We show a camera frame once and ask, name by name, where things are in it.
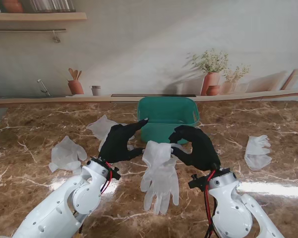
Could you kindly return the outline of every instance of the black glove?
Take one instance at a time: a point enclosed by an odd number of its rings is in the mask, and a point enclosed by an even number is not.
[[[129,125],[114,125],[107,135],[106,141],[101,147],[99,157],[109,163],[126,161],[135,158],[143,153],[143,148],[128,151],[127,142],[137,130],[148,123],[148,120],[141,120]]]
[[[186,165],[193,165],[199,170],[217,170],[220,168],[220,160],[212,141],[201,129],[181,125],[174,129],[170,135],[170,143],[177,143],[180,139],[192,142],[192,153],[187,154],[179,148],[172,147],[172,154],[179,158]]]

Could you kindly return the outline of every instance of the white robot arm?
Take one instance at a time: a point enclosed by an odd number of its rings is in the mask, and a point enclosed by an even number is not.
[[[206,188],[206,177],[192,176],[190,188]],[[217,201],[212,217],[213,227],[221,238],[243,238],[252,228],[252,215],[260,226],[257,238],[284,238],[257,201],[248,194],[239,195],[239,181],[229,169],[220,169],[210,179],[208,193]]]
[[[117,171],[92,158],[81,175],[69,178],[26,216],[13,238],[71,238],[99,205],[101,187],[120,178]]]

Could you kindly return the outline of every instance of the green plastic container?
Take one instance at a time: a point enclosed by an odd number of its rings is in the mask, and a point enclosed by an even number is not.
[[[200,120],[194,101],[181,97],[146,97],[138,103],[138,120],[149,122],[141,129],[141,140],[169,143],[169,136],[180,125],[196,126]],[[179,144],[187,143],[182,139]]]

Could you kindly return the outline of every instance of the table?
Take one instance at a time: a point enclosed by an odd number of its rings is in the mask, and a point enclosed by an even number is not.
[[[298,102],[197,105],[199,127],[210,135],[222,166],[235,171],[241,181],[238,191],[254,196],[285,237],[298,237]],[[37,204],[72,175],[63,170],[51,173],[48,168],[51,149],[66,135],[88,156],[98,154],[100,141],[86,126],[104,114],[116,122],[135,122],[137,103],[20,104],[8,109],[0,122],[0,235],[10,236]],[[245,147],[249,135],[262,134],[270,138],[273,159],[254,172],[245,163]],[[131,144],[145,147],[140,132]],[[85,238],[204,236],[208,223],[203,194],[187,184],[190,175],[203,172],[178,161],[179,206],[170,202],[165,216],[155,216],[152,210],[143,210],[140,182],[146,166],[141,157],[115,166],[122,178],[112,181],[97,210],[86,219]],[[258,233],[254,223],[248,237]]]

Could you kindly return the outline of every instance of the wooden shelf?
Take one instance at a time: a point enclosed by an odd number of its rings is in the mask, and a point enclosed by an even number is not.
[[[197,96],[191,98],[195,102],[208,101],[229,101],[229,100],[252,100],[252,99],[266,99],[266,98],[280,98],[298,96],[297,89],[267,91],[256,93],[230,94],[230,95],[216,95],[216,96]],[[108,96],[89,96],[79,95],[72,97],[46,97],[46,98],[10,98],[0,99],[0,105],[7,106],[15,103],[79,103],[79,102],[138,102],[143,97],[111,97]]]
[[[0,13],[0,21],[78,21],[87,20],[85,12]]]

